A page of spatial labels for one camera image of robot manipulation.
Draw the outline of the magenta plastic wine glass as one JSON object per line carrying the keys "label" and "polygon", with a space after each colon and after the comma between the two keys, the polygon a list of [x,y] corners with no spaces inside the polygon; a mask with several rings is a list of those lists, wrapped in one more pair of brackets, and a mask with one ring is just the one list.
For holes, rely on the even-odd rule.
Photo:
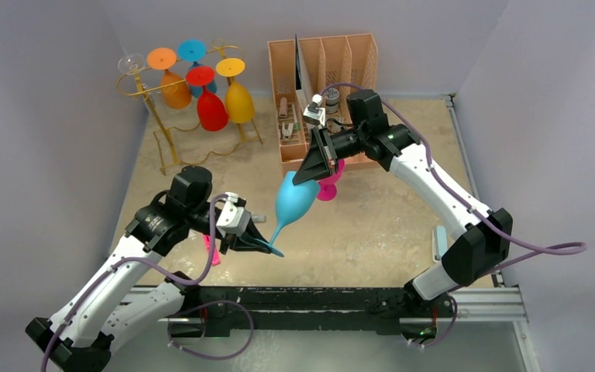
{"label": "magenta plastic wine glass", "polygon": [[340,160],[338,162],[338,170],[332,176],[324,178],[318,182],[320,190],[317,195],[317,199],[319,201],[328,202],[336,197],[338,191],[336,183],[342,177],[343,171],[345,169],[345,164],[346,162],[344,160]]}

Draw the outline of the light blue wine glass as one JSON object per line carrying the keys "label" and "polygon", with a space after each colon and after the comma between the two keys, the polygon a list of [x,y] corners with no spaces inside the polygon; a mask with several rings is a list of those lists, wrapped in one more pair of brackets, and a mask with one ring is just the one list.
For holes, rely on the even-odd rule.
{"label": "light blue wine glass", "polygon": [[278,257],[284,254],[274,246],[281,230],[301,219],[313,206],[320,187],[317,181],[294,184],[296,171],[288,171],[279,187],[275,200],[276,227],[268,243],[262,243],[270,253]]}

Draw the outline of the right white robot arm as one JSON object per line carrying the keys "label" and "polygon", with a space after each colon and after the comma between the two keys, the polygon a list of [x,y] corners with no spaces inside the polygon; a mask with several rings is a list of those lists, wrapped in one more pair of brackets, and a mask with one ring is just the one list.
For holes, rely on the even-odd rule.
{"label": "right white robot arm", "polygon": [[411,314],[425,314],[439,295],[472,284],[507,258],[511,215],[503,208],[491,210],[466,192],[432,159],[413,129],[390,124],[375,91],[362,89],[347,97],[352,124],[336,133],[328,130],[323,101],[313,95],[303,111],[311,125],[310,147],[293,184],[319,182],[339,169],[339,161],[363,153],[416,191],[454,240],[438,263],[404,286]]}

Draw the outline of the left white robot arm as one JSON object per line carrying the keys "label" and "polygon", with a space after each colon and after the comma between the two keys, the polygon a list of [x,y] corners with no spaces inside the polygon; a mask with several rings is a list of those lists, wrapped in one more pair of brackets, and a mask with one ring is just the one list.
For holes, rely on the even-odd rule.
{"label": "left white robot arm", "polygon": [[[204,308],[200,279],[160,269],[160,261],[191,232],[209,238],[208,256],[239,252],[275,253],[256,228],[246,200],[212,194],[212,173],[186,166],[170,187],[138,210],[116,248],[88,283],[59,311],[34,318],[26,334],[43,351],[42,367],[101,371],[112,354],[142,329],[168,315],[189,317]],[[164,279],[144,298],[122,305],[149,270]]]}

